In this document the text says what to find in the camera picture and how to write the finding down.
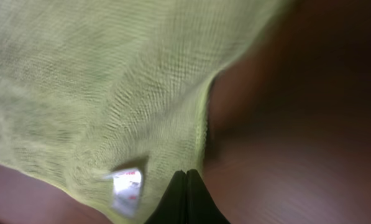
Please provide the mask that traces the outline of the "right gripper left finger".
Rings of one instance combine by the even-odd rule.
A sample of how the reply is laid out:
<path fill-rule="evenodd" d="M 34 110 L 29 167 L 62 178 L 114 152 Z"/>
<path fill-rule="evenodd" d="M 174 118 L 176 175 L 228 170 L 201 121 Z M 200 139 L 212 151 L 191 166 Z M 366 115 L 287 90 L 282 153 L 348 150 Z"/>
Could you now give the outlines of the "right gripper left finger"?
<path fill-rule="evenodd" d="M 186 174 L 176 171 L 155 211 L 145 224 L 186 223 Z"/>

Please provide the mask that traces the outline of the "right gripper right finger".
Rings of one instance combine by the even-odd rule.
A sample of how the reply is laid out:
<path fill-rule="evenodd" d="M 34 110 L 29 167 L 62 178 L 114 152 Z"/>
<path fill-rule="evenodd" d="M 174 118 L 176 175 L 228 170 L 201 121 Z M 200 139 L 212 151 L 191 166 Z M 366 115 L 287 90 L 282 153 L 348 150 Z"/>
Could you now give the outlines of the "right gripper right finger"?
<path fill-rule="evenodd" d="M 186 177 L 188 224 L 230 224 L 217 208 L 198 171 L 189 170 Z"/>

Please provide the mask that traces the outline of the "light green cloth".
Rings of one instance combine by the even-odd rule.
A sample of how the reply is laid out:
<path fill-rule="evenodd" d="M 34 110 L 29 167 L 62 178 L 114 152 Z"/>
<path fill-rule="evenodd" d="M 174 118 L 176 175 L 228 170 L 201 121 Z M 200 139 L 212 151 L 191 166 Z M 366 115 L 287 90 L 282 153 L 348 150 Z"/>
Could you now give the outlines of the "light green cloth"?
<path fill-rule="evenodd" d="M 200 169 L 209 86 L 283 0 L 0 0 L 0 165 L 114 223 Z"/>

